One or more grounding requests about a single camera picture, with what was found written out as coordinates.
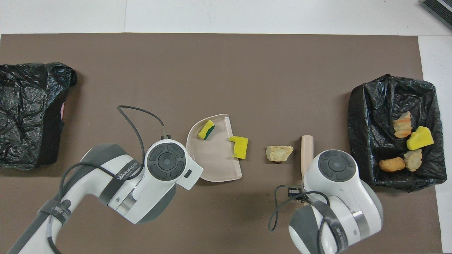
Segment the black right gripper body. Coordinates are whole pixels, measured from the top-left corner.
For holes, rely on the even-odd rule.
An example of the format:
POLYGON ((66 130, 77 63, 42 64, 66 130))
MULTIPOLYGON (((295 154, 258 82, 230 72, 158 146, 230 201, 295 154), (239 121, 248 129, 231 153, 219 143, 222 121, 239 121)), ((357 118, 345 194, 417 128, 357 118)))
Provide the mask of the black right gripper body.
POLYGON ((299 201, 301 204, 311 204, 311 199, 303 187, 289 187, 288 198, 290 201, 299 201))

